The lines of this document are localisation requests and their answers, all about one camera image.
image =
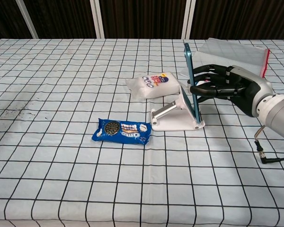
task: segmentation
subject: clear plastic bag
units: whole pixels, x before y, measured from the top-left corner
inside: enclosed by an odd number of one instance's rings
[[[192,60],[194,68],[207,64],[236,65],[263,78],[268,56],[269,49],[209,38],[201,49],[194,53]],[[189,77],[188,68],[184,68],[180,74]]]
[[[133,99],[157,98],[179,93],[179,82],[171,72],[127,79],[126,85]]]

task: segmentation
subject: blue phone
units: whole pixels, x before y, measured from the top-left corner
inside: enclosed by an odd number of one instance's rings
[[[187,63],[187,67],[188,67],[190,85],[195,86],[193,60],[192,60],[192,57],[191,57],[191,51],[190,51],[188,43],[185,43],[184,47],[185,47],[184,55],[185,55],[186,63]],[[199,112],[199,104],[198,104],[197,96],[194,95],[194,94],[193,94],[193,101],[194,101],[194,116],[195,116],[197,123],[200,124],[201,123],[201,116],[200,116],[200,112]]]

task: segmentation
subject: white snack bag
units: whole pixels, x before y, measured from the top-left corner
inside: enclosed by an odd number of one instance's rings
[[[133,99],[157,98],[179,93],[179,82],[171,72],[127,79],[126,85]]]

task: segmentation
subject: snack bag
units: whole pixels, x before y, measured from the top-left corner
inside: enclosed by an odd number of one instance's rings
[[[127,79],[126,85],[133,99],[157,98],[179,93],[179,82],[171,72]]]
[[[103,120],[99,118],[98,129],[92,139],[93,141],[104,140],[126,144],[146,144],[150,135],[150,123]]]

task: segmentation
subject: grid pattern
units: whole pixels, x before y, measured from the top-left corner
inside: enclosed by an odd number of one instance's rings
[[[200,104],[198,131],[152,132],[147,145],[94,142],[98,117],[150,121],[175,95],[131,99],[125,80],[185,66],[184,42],[0,40],[0,226],[284,227],[284,162],[261,164],[259,121],[225,100]],[[284,41],[266,78],[284,93]],[[260,137],[268,157],[284,139]]]

